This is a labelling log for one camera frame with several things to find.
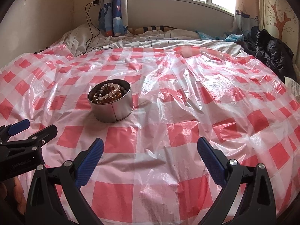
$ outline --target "blue rubber tip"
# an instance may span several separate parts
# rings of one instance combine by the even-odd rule
[[[205,138],[200,138],[197,142],[198,153],[201,156],[209,174],[216,185],[225,186],[227,171],[215,155],[211,145]]]
[[[14,136],[18,133],[21,133],[22,131],[28,129],[30,127],[30,122],[28,119],[24,119],[16,124],[13,124],[10,126],[8,130],[8,134],[11,136]]]
[[[88,183],[95,167],[97,166],[104,152],[103,140],[97,138],[92,145],[93,147],[83,159],[80,166],[77,168],[75,184],[79,189],[81,188],[81,186],[85,186]]]

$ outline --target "orange tree drawing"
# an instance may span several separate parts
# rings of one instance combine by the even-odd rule
[[[269,22],[267,21],[266,24],[274,25],[279,32],[278,39],[282,40],[283,31],[287,31],[289,35],[291,35],[292,32],[295,32],[292,27],[284,28],[287,22],[295,18],[295,15],[293,18],[289,18],[287,16],[287,12],[292,12],[292,9],[289,5],[287,6],[286,10],[282,13],[280,9],[277,9],[277,5],[278,5],[277,2],[278,0],[276,0],[275,3],[272,5],[270,3],[270,0],[268,0],[268,3],[270,4],[271,7],[270,6],[267,7],[268,12],[270,13],[267,17],[270,18],[270,21]]]

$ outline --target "silver bolt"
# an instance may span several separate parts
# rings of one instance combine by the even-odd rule
[[[230,163],[230,165],[232,165],[232,166],[236,166],[236,165],[238,164],[238,161],[237,161],[237,160],[234,160],[234,159],[231,159],[231,160],[229,161],[229,163]]]
[[[37,170],[41,171],[44,168],[44,166],[42,164],[37,166]]]
[[[69,167],[69,166],[71,166],[72,165],[72,161],[65,161],[64,162],[64,166],[65,167]]]
[[[266,168],[266,166],[265,166],[264,164],[262,164],[262,163],[259,163],[259,164],[258,164],[258,167],[259,167],[260,169],[265,169],[265,168]]]

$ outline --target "round metal container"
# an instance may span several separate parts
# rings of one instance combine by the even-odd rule
[[[120,85],[121,87],[124,87],[125,90],[127,90],[126,95],[124,95],[120,99],[118,99],[114,102],[111,102],[111,103],[105,103],[105,104],[93,103],[92,99],[93,99],[93,95],[95,94],[95,92],[97,92],[98,90],[101,90],[101,87],[107,83],[114,83],[114,84]],[[134,109],[131,86],[127,81],[122,80],[122,79],[106,80],[106,81],[96,85],[88,93],[88,101],[91,105],[94,116],[100,122],[103,122],[103,123],[115,123],[115,122],[121,121],[121,120],[125,119],[126,117],[128,117]]]

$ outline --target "red and white checkered tablecloth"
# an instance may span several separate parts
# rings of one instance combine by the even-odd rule
[[[130,82],[135,104],[115,124],[98,122],[87,100],[89,90],[108,79]],[[0,88],[1,124],[31,122],[16,139],[57,126],[57,137],[43,147],[47,166],[104,140],[104,154],[81,188],[104,224],[197,224],[220,192],[197,153],[201,136],[243,165],[266,165],[277,214],[300,190],[299,104],[252,56],[185,46],[94,50],[74,58],[56,45],[11,62]],[[32,175],[20,177],[25,193]]]

